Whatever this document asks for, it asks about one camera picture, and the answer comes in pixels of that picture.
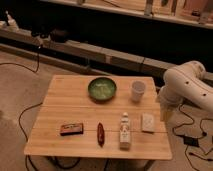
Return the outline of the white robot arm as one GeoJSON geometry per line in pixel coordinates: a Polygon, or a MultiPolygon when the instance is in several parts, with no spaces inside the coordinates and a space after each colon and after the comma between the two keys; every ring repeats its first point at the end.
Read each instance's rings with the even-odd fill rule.
{"type": "Polygon", "coordinates": [[[158,99],[165,107],[178,106],[188,99],[200,108],[213,113],[213,87],[202,81],[206,73],[199,61],[189,61],[164,72],[164,85],[158,99]]]}

